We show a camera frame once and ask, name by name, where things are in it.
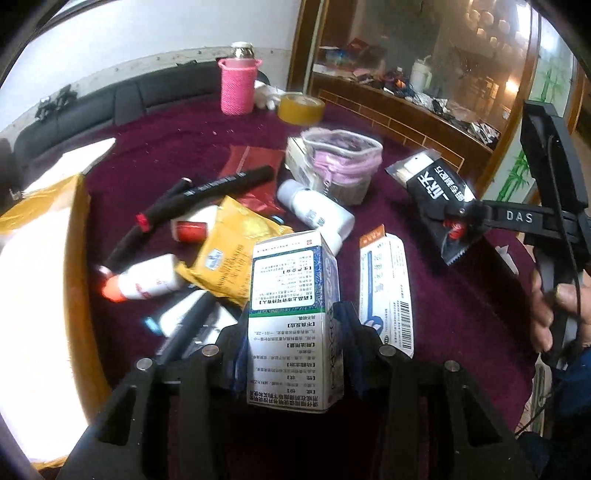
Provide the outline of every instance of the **yellow packet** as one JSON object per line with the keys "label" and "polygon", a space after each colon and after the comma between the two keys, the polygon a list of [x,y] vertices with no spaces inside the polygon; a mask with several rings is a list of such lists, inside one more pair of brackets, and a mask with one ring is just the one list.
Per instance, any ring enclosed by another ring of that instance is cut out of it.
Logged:
{"label": "yellow packet", "polygon": [[257,242],[287,233],[293,230],[225,197],[197,260],[192,267],[180,262],[176,271],[216,297],[227,297],[244,308],[251,293],[253,247]]}

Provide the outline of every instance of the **packing tape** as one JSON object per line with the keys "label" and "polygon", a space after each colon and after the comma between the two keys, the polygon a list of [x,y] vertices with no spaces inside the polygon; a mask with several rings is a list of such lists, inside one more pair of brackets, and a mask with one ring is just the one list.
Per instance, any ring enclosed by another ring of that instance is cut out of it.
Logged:
{"label": "packing tape", "polygon": [[322,100],[301,93],[286,93],[281,96],[277,116],[284,122],[309,127],[318,124],[324,115]]}

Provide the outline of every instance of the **product box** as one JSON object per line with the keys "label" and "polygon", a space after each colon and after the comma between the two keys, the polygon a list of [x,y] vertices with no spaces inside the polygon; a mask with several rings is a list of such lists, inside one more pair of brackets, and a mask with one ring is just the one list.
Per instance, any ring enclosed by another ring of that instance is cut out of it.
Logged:
{"label": "product box", "polygon": [[408,356],[414,355],[413,306],[404,244],[380,225],[359,240],[359,320]]}
{"label": "product box", "polygon": [[306,160],[306,145],[301,137],[289,137],[285,149],[285,166],[303,186],[312,188],[317,174]]}
{"label": "product box", "polygon": [[318,231],[257,243],[248,320],[248,403],[321,413],[343,396],[343,354],[332,304],[335,257]]}

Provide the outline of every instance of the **round table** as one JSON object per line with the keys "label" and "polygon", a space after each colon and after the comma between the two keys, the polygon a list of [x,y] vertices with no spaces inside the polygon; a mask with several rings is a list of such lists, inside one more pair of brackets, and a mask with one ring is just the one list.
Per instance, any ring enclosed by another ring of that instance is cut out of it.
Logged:
{"label": "round table", "polygon": [[[371,132],[369,123],[337,106],[327,106],[324,123]],[[116,145],[86,179],[91,196],[89,268],[100,264],[133,225],[135,215],[180,177],[205,183],[221,171],[230,145],[283,150],[288,136],[301,130],[272,112],[228,117],[219,110],[219,101],[201,100],[101,132],[102,137],[115,136]],[[382,142],[384,167],[410,153],[390,139]],[[478,242],[449,267],[439,257],[407,192],[383,169],[375,175],[363,204],[350,211],[356,218],[355,228],[337,255],[341,299],[359,301],[359,237],[383,223],[405,246],[415,358],[459,362],[514,428],[531,394],[535,362],[524,294],[533,262],[514,233],[491,232],[489,242]],[[284,218],[294,230],[306,229],[292,214]],[[494,245],[509,245],[519,281],[504,268]],[[165,227],[137,254],[137,260],[168,252],[193,262],[197,251],[194,245],[176,243]],[[166,299],[116,304],[97,292],[90,296],[100,358],[108,381],[115,386],[138,358],[153,355],[162,343],[141,319]],[[350,392],[323,415],[226,400],[217,402],[214,410],[231,478],[363,478],[384,415],[383,409],[357,400]]]}

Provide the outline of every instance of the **white plastic bottle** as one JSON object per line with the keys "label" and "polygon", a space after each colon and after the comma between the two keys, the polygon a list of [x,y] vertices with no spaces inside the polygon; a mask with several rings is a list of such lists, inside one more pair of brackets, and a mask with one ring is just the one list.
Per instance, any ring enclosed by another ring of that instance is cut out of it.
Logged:
{"label": "white plastic bottle", "polygon": [[295,180],[283,182],[277,198],[307,226],[320,231],[333,255],[339,253],[355,225],[352,213]]}
{"label": "white plastic bottle", "polygon": [[105,281],[102,294],[114,302],[143,300],[180,290],[188,282],[174,271],[178,258],[161,255],[129,267]]}

